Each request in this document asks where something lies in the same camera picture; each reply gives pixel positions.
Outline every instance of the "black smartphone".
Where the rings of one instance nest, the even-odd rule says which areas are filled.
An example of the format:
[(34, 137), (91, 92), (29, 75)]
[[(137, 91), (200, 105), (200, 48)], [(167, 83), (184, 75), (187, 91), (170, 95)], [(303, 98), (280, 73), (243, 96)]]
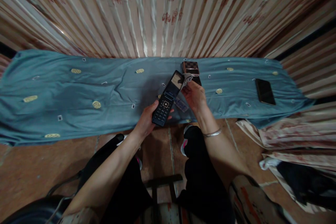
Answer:
[(159, 105), (153, 112), (152, 123), (155, 123), (159, 126), (164, 126), (169, 116), (171, 107), (174, 104), (174, 100), (182, 88), (183, 82), (183, 74), (181, 74), (179, 71), (175, 71), (159, 99)]
[(271, 84), (261, 79), (256, 79), (255, 84), (257, 86), (259, 101), (273, 106), (276, 105)]
[(199, 73), (200, 70), (196, 61), (183, 61), (181, 63), (181, 70), (182, 73), (191, 73), (193, 81), (202, 86)]

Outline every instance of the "leg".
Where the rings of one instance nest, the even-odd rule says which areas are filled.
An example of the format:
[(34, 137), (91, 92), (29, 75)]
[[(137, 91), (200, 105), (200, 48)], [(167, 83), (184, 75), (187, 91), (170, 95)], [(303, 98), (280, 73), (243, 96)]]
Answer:
[(184, 148), (189, 158), (185, 164), (187, 185), (177, 203), (206, 223), (234, 223), (229, 195), (210, 161), (200, 128), (190, 127), (184, 138), (188, 139)]
[[(118, 134), (96, 152), (83, 170), (78, 190), (117, 148), (117, 143), (123, 139), (124, 135)], [(153, 200), (141, 180), (139, 164), (133, 158), (120, 180), (100, 223), (133, 223), (152, 204)]]

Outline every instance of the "teal cloth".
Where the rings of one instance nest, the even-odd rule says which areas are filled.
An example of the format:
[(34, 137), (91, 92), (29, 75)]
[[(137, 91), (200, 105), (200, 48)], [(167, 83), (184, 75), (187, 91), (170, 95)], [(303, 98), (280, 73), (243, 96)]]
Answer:
[[(215, 118), (246, 118), (262, 128), (315, 102), (301, 93), (275, 60), (188, 60), (198, 62)], [(162, 83), (167, 84), (174, 71), (180, 70), (182, 61), (183, 58), (158, 57), (83, 58), (44, 50), (18, 52), (0, 81), (0, 142), (48, 144), (131, 129), (143, 109), (163, 92)], [(276, 106), (259, 102), (256, 78), (271, 83)], [(30, 96), (37, 99), (24, 102)], [(186, 103), (181, 93), (178, 97)], [(101, 107), (94, 108), (94, 101)], [(182, 112), (175, 105), (173, 108), (169, 124), (195, 121), (190, 109)]]

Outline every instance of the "silver bracelet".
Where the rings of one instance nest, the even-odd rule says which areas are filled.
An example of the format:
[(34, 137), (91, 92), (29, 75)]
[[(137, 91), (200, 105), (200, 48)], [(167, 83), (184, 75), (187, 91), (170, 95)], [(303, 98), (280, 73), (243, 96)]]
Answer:
[(214, 137), (216, 135), (219, 135), (222, 132), (222, 129), (220, 128), (219, 130), (215, 131), (214, 133), (210, 133), (210, 134), (203, 134), (204, 137)]

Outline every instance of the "hand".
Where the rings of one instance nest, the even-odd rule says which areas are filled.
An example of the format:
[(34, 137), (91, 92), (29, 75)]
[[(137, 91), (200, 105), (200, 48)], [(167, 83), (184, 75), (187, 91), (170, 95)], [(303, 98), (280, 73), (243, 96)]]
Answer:
[(155, 109), (158, 107), (159, 101), (156, 100), (152, 105), (146, 107), (142, 115), (134, 128), (134, 132), (138, 134), (138, 136), (142, 139), (145, 139), (154, 129), (155, 124), (152, 123), (152, 114)]
[(206, 101), (207, 98), (205, 97), (205, 90), (196, 82), (188, 82), (187, 86), (185, 86), (181, 92), (195, 115), (208, 107)]

